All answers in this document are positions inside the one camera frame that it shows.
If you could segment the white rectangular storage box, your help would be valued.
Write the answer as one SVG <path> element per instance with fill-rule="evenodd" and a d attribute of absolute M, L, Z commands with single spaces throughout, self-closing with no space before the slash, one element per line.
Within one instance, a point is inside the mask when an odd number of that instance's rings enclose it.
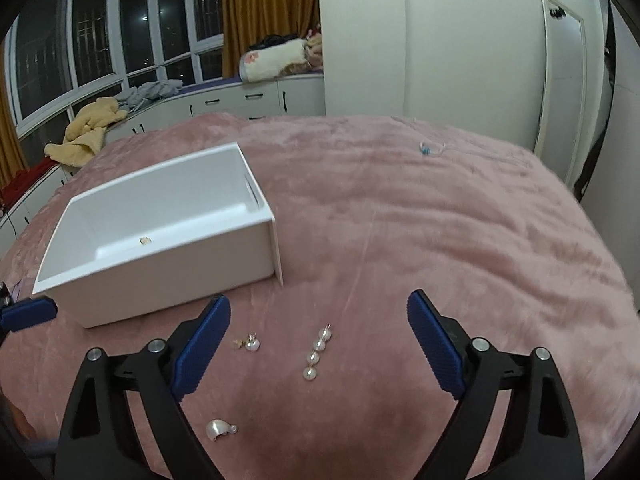
<path fill-rule="evenodd" d="M 282 278 L 276 217 L 239 144 L 74 196 L 32 292 L 93 328 Z"/>

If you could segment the upper pearl strand earring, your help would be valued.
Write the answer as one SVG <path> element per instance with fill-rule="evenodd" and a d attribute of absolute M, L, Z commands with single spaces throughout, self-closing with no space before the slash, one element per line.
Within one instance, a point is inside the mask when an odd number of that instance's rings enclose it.
<path fill-rule="evenodd" d="M 306 382 L 312 382 L 318 376 L 317 366 L 321 360 L 322 353 L 326 351 L 326 345 L 333 336 L 332 325 L 328 324 L 319 330 L 318 336 L 311 346 L 311 350 L 306 355 L 306 367 L 303 370 L 303 378 Z"/>

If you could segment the red cloth on bench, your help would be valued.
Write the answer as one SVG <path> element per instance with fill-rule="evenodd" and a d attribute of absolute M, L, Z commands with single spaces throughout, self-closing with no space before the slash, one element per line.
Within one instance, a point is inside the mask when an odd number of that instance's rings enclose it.
<path fill-rule="evenodd" d="M 40 160 L 36 166 L 20 170 L 16 176 L 1 188 L 1 207 L 11 209 L 17 201 L 36 184 L 56 163 L 49 157 Z"/>

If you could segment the pink plush bed blanket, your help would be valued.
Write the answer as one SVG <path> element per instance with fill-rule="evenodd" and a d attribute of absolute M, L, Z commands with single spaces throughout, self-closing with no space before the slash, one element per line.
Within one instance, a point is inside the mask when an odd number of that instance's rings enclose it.
<path fill-rule="evenodd" d="M 565 185 L 528 151 L 393 117 L 198 116 L 116 141 L 59 188 L 1 261 L 32 290 L 68 201 L 183 154 L 239 144 L 277 219 L 280 280 L 232 290 L 231 325 L 183 401 L 228 479 L 410 479 L 454 409 L 409 326 L 423 289 L 495 347 L 548 348 L 588 478 L 639 413 L 639 320 L 624 274 Z M 312 382 L 306 355 L 333 336 Z M 255 333 L 257 352 L 232 341 Z"/>

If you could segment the yellow blanket on bench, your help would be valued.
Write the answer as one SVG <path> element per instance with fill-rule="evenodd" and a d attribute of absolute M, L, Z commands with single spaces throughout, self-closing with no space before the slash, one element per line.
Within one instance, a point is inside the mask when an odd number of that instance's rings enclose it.
<path fill-rule="evenodd" d="M 84 106 L 65 128 L 63 141 L 48 143 L 44 154 L 60 165 L 82 168 L 102 150 L 107 128 L 127 115 L 115 98 L 97 98 Z"/>

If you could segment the grey clothes pile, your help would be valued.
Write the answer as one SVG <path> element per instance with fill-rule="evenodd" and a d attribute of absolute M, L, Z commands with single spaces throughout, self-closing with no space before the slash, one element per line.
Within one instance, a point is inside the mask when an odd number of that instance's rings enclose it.
<path fill-rule="evenodd" d="M 137 112 L 150 104 L 176 96 L 183 88 L 181 79 L 148 81 L 140 87 L 132 87 L 116 94 L 115 100 L 120 110 L 129 113 Z"/>

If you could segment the white window bench cabinets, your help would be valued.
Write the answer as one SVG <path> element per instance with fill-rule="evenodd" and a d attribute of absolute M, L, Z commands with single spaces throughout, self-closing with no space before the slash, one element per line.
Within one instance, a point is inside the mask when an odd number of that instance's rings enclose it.
<path fill-rule="evenodd" d="M 249 120 L 271 116 L 323 116 L 326 114 L 323 74 L 306 73 L 244 84 L 237 79 L 198 84 L 108 128 L 105 144 L 134 134 L 168 128 L 207 113 L 229 113 Z M 76 168 L 55 164 L 1 215 L 1 252 L 5 254 L 54 192 L 66 184 Z"/>

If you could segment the large bay window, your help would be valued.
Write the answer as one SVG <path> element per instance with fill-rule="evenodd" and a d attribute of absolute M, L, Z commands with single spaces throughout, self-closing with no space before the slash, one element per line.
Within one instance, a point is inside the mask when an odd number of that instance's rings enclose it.
<path fill-rule="evenodd" d="M 4 38 L 18 143 L 37 158 L 100 96 L 218 79 L 223 43 L 222 0 L 28 0 Z"/>

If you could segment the white floral rolled blanket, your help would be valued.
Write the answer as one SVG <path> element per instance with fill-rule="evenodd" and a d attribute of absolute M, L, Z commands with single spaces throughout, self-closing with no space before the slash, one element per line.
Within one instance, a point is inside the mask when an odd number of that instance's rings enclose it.
<path fill-rule="evenodd" d="M 303 39 L 292 39 L 274 47 L 248 51 L 239 62 L 239 74 L 243 82 L 261 82 L 305 73 L 308 68 L 306 41 Z"/>

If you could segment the pink stuffed toys pile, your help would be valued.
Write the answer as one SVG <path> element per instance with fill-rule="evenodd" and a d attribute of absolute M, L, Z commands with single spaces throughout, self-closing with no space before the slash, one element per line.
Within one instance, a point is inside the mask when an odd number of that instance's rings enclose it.
<path fill-rule="evenodd" d="M 308 70 L 322 70 L 323 50 L 320 29 L 309 29 L 305 37 L 305 56 Z"/>

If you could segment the right mustard curtain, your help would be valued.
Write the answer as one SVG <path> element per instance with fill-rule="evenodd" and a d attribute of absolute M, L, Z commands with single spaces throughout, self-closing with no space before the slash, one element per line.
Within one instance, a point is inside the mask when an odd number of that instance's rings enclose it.
<path fill-rule="evenodd" d="M 221 0 L 222 76 L 238 72 L 240 57 L 269 35 L 306 36 L 320 24 L 319 0 Z"/>

